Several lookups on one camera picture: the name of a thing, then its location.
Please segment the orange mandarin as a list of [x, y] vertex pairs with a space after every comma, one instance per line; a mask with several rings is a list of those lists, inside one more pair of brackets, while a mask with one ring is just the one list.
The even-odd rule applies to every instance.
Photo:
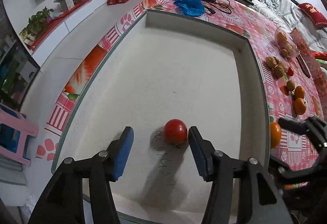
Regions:
[[274, 149], [280, 143], [282, 138], [282, 129], [276, 122], [270, 122], [270, 148]]
[[297, 98], [293, 103], [293, 107], [297, 115], [303, 115], [307, 110], [307, 105], [303, 98]]
[[294, 90], [295, 99], [301, 98], [304, 99], [305, 97], [305, 90], [302, 86], [297, 86]]

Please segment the red cherry tomato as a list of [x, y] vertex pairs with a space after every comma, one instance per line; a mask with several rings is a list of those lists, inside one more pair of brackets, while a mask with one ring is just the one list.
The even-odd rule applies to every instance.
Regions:
[[169, 120], [163, 128], [164, 139], [170, 145], [183, 144], [187, 139], [187, 133], [185, 123], [179, 119]]
[[294, 71], [293, 71], [293, 69], [292, 69], [291, 67], [288, 68], [288, 70], [287, 70], [287, 75], [288, 75], [289, 77], [293, 77], [293, 75], [294, 75]]

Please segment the strawberry pattern tablecloth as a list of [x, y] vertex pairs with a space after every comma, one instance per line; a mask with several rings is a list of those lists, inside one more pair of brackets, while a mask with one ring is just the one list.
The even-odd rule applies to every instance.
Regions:
[[[114, 45], [126, 35], [133, 23], [138, 21], [147, 10], [177, 13], [177, 6], [174, 1], [143, 0], [111, 26], [110, 30], [92, 48], [90, 54], [84, 58], [75, 72], [70, 73], [70, 80], [63, 87], [45, 127], [41, 130], [43, 139], [38, 145], [36, 158], [53, 161], [59, 139], [68, 123], [76, 101], [90, 77], [94, 74], [95, 69], [99, 67], [100, 62], [104, 59], [105, 54], [114, 48]], [[275, 80], [265, 63], [266, 56], [270, 54], [276, 57], [280, 56], [278, 47], [273, 41], [276, 26], [261, 14], [238, 2], [232, 2], [230, 8], [232, 13], [229, 15], [216, 12], [211, 16], [205, 13], [200, 16], [200, 20], [218, 25], [248, 39], [261, 71], [264, 90], [267, 95], [270, 121], [275, 121], [277, 117], [293, 116], [293, 106], [290, 99], [286, 98], [286, 80], [290, 75], [286, 74]], [[318, 62], [309, 47], [305, 45], [304, 39], [299, 35], [298, 31], [295, 33], [295, 39], [299, 43], [300, 53], [309, 67], [309, 74], [312, 79], [306, 80], [304, 73], [300, 71], [299, 65], [295, 64], [294, 61], [288, 61], [287, 64], [291, 66], [296, 74], [294, 79], [304, 84], [306, 88], [309, 102], [306, 113], [313, 113], [326, 119], [326, 80], [323, 72], [318, 68]]]

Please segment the green-yellow kiwi fruit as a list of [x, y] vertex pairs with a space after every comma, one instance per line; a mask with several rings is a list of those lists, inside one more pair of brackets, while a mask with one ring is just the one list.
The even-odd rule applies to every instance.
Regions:
[[280, 79], [284, 75], [284, 68], [281, 65], [277, 65], [273, 68], [273, 73], [277, 79]]
[[290, 79], [287, 81], [286, 87], [289, 92], [292, 92], [293, 90], [295, 90], [295, 83]]

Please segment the red cherry tomato on table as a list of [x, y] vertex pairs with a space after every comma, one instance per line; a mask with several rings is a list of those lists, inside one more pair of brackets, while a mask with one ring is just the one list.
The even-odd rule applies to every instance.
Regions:
[[288, 70], [287, 70], [287, 75], [288, 75], [289, 77], [293, 77], [293, 75], [294, 75], [294, 71], [293, 71], [293, 69], [292, 69], [291, 67], [288, 68]]

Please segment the black smartphone red case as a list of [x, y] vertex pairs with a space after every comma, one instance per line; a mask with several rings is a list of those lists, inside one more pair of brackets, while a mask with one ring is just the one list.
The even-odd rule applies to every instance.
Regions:
[[303, 60], [303, 57], [299, 54], [297, 57], [296, 57], [298, 63], [299, 63], [299, 66], [301, 68], [301, 70], [303, 71], [304, 75], [307, 77], [307, 78], [311, 78], [311, 75], [310, 75], [310, 72], [309, 72], [309, 69], [305, 63], [305, 61]]

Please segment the green-yellow fruit beside bowl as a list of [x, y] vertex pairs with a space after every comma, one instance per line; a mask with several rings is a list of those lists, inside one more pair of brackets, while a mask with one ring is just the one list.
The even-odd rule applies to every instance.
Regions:
[[280, 50], [280, 54], [284, 57], [284, 58], [288, 58], [288, 52], [286, 49], [281, 49]]

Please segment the glass fruit bowl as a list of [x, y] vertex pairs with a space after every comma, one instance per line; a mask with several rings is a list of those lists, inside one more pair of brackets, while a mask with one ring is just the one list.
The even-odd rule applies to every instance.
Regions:
[[300, 51], [298, 50], [296, 44], [293, 42], [290, 35], [281, 28], [276, 29], [274, 33], [274, 38], [279, 49], [287, 51], [288, 58], [296, 58], [299, 56]]

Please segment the pink plastic stool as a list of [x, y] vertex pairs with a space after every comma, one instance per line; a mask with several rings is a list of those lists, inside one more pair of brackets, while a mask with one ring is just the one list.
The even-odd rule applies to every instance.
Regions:
[[31, 160], [24, 157], [24, 149], [27, 138], [37, 137], [38, 132], [25, 115], [1, 104], [1, 155], [30, 167]]

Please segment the red embroidered cushion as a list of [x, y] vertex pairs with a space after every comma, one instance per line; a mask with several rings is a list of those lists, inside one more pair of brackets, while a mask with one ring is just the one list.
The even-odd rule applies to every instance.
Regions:
[[301, 3], [298, 7], [313, 21], [318, 28], [327, 27], [327, 20], [325, 16], [312, 4]]

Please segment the grey quilted sofa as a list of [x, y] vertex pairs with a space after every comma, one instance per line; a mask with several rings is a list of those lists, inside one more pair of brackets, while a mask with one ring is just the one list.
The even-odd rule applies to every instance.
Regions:
[[313, 52], [326, 52], [326, 28], [318, 28], [309, 16], [290, 0], [252, 0], [253, 8], [279, 28], [290, 33], [296, 28]]

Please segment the white tray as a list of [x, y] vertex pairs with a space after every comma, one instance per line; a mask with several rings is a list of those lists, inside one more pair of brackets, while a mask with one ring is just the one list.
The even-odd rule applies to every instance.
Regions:
[[105, 56], [83, 89], [52, 167], [90, 158], [124, 128], [134, 142], [111, 184], [120, 217], [136, 223], [200, 223], [211, 185], [188, 145], [168, 145], [164, 125], [180, 119], [231, 158], [268, 165], [269, 116], [249, 40], [226, 28], [149, 10]]

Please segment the blue plastic glove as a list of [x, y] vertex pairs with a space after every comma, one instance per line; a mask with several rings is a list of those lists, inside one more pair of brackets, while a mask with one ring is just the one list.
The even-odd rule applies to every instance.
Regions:
[[199, 17], [205, 14], [205, 7], [201, 0], [175, 0], [179, 14], [189, 17]]

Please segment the potted green plant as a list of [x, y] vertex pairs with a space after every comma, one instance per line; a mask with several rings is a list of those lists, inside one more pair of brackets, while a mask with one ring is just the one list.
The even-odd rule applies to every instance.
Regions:
[[28, 39], [34, 41], [39, 35], [41, 35], [48, 28], [49, 24], [53, 20], [51, 13], [54, 12], [52, 8], [43, 8], [35, 15], [30, 16], [28, 24], [20, 32], [20, 36], [23, 40]]

